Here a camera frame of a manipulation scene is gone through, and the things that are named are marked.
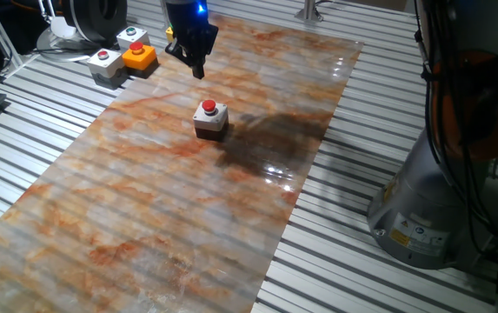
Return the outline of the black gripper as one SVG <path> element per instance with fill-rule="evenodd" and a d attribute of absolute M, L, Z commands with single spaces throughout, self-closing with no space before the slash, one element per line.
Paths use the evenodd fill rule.
<path fill-rule="evenodd" d="M 190 67 L 193 77 L 203 79 L 206 56 L 211 53 L 219 31 L 209 22 L 207 1 L 166 0 L 165 5 L 179 43 L 169 43 L 165 52 Z"/>

